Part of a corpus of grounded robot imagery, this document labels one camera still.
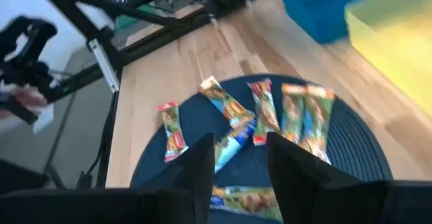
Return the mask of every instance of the blue container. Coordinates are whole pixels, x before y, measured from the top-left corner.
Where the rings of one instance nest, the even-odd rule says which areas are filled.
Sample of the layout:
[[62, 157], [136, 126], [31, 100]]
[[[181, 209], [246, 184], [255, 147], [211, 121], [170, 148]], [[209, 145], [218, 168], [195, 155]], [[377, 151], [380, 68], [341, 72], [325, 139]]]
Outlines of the blue container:
[[345, 5], [353, 0], [283, 0], [288, 15], [318, 43], [348, 34]]

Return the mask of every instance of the person's hand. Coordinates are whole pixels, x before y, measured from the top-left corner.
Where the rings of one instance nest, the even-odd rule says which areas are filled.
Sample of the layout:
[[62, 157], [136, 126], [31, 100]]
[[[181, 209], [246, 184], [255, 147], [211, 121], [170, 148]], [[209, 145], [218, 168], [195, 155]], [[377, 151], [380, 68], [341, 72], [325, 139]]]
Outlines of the person's hand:
[[[27, 108], [32, 107], [43, 107], [47, 105], [47, 100], [39, 96], [36, 88], [15, 88], [11, 91], [15, 96], [15, 99], [23, 104]], [[7, 119], [13, 116], [8, 110], [0, 110], [0, 120]]]

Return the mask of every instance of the wrapper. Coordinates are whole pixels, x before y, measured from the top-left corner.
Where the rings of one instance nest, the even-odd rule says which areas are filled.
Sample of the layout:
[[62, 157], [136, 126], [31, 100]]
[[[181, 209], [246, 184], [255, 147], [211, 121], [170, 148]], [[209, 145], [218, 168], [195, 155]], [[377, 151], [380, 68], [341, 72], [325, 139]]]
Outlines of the wrapper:
[[298, 144], [302, 135], [304, 93], [306, 88], [295, 84], [282, 84], [282, 135]]
[[256, 106], [256, 130], [253, 136], [255, 146], [265, 144], [267, 132], [280, 132], [276, 110], [271, 95], [271, 81], [266, 78], [260, 82], [248, 83]]
[[252, 119], [248, 124], [231, 130], [215, 145], [215, 173], [217, 173], [237, 152], [246, 145], [255, 131], [256, 121]]
[[180, 128], [178, 105], [175, 102], [159, 105], [158, 110], [162, 113], [163, 127], [167, 133], [167, 152], [165, 162], [176, 159], [188, 150], [184, 143], [182, 129]]
[[273, 219], [283, 223], [273, 188], [213, 187], [210, 209]]
[[334, 93], [331, 89], [308, 85], [305, 99], [304, 135], [299, 146], [330, 164], [326, 148]]
[[255, 117], [253, 112], [246, 110], [238, 101], [230, 96], [213, 76], [204, 80], [199, 90], [229, 120], [229, 124], [233, 129], [248, 123]]

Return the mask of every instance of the blue packaging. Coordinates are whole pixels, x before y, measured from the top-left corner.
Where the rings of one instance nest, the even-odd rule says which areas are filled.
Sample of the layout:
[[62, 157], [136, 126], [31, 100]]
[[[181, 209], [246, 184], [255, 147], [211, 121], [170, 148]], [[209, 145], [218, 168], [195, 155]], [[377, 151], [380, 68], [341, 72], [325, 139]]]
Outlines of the blue packaging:
[[231, 130], [215, 145], [215, 173], [217, 173], [248, 142], [255, 131], [257, 121], [250, 120], [246, 125]]

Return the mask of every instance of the snack bar package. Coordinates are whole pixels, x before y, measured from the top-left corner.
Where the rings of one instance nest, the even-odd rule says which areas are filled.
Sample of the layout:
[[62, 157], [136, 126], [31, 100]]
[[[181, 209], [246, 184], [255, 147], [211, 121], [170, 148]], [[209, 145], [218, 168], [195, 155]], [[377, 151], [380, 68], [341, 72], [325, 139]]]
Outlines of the snack bar package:
[[256, 107], [256, 130], [253, 136], [255, 146], [265, 144], [267, 132], [280, 132], [276, 118], [273, 96], [271, 96], [271, 81], [266, 78], [260, 82], [248, 83]]
[[296, 144], [302, 133], [305, 91], [304, 86], [282, 84], [282, 135]]
[[183, 152], [188, 150], [188, 146], [184, 144], [177, 103], [171, 102], [166, 105], [159, 105], [157, 108], [162, 112], [163, 126], [167, 133], [167, 152], [165, 153], [165, 162], [168, 162], [176, 159]]
[[238, 101], [230, 96], [211, 76], [200, 85], [200, 92], [220, 110], [228, 120], [233, 129], [244, 125], [255, 117], [255, 114], [246, 110]]
[[210, 209], [273, 219], [283, 223], [273, 188], [213, 187]]
[[312, 85], [306, 87], [304, 135], [299, 144], [303, 149], [329, 164], [330, 160], [325, 151], [334, 98], [334, 93], [330, 89]]
[[255, 131], [256, 121], [231, 130], [215, 145], [215, 173], [217, 173], [248, 142]]

